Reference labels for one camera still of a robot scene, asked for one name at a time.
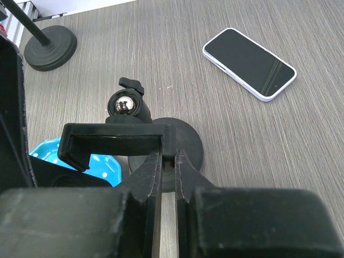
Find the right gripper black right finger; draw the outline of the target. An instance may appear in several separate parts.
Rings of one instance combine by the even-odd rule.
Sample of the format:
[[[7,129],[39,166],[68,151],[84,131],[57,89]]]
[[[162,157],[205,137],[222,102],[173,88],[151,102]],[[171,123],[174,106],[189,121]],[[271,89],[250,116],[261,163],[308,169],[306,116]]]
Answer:
[[[179,150],[175,193],[178,257],[343,257],[314,192],[216,187]]]

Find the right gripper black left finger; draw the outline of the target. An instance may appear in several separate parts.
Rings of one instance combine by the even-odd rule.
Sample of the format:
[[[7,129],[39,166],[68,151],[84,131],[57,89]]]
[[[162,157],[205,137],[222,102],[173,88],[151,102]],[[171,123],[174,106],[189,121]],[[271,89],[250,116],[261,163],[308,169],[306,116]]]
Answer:
[[[158,257],[162,156],[118,186],[1,194],[1,257]]]

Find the black phone stand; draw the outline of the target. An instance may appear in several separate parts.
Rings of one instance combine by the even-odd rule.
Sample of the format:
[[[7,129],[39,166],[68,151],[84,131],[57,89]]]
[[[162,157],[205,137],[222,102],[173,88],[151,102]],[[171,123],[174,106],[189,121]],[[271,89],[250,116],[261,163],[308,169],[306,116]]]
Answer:
[[[177,118],[152,119],[143,100],[144,88],[137,80],[121,77],[122,90],[107,104],[109,116],[103,124],[65,124],[58,149],[60,160],[84,172],[89,169],[92,154],[127,156],[131,172],[141,167],[152,151],[162,151],[167,165],[163,169],[162,190],[175,187],[174,157],[185,151],[192,166],[200,170],[204,148],[197,131]]]

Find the black smartphone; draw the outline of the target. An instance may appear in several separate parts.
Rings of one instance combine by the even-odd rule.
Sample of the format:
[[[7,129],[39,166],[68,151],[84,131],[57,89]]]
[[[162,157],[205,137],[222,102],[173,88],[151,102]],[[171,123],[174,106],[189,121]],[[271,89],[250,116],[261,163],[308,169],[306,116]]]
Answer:
[[[1,36],[1,192],[13,188],[108,187],[109,182],[29,154],[23,58]]]

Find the lavender smartphone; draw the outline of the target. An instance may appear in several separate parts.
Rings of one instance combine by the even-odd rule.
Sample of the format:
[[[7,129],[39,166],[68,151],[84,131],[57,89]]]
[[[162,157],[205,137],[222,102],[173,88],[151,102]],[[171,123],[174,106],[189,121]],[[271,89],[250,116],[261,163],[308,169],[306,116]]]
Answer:
[[[273,100],[297,77],[294,67],[232,27],[214,36],[202,52],[262,102]]]

